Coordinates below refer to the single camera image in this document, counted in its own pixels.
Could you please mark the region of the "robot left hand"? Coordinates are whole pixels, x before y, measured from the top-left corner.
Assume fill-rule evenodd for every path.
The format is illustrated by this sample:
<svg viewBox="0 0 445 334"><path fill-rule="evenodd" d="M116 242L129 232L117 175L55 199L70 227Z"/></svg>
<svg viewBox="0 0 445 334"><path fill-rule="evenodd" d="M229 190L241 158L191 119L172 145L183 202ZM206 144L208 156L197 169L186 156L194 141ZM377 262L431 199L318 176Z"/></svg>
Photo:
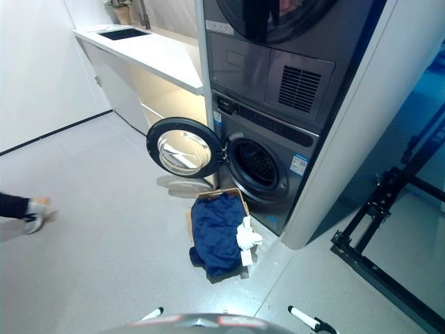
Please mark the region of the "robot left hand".
<svg viewBox="0 0 445 334"><path fill-rule="evenodd" d="M164 307L158 307L145 315L143 318L140 319L140 321L147 321L149 319L160 317L164 312Z"/></svg>

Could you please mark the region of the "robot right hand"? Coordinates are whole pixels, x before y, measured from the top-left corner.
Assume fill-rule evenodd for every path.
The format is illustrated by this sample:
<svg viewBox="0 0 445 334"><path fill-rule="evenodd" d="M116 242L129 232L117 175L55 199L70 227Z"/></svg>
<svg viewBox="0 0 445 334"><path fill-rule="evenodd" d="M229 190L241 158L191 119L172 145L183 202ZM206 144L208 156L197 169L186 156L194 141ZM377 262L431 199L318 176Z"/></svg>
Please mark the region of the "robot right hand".
<svg viewBox="0 0 445 334"><path fill-rule="evenodd" d="M332 327L330 324L323 321L322 319L319 319L317 317L311 317L292 305L288 306L288 311L294 317L298 318L301 322L303 322L306 326L311 328L315 333L330 333L330 334L339 333L334 327Z"/></svg>

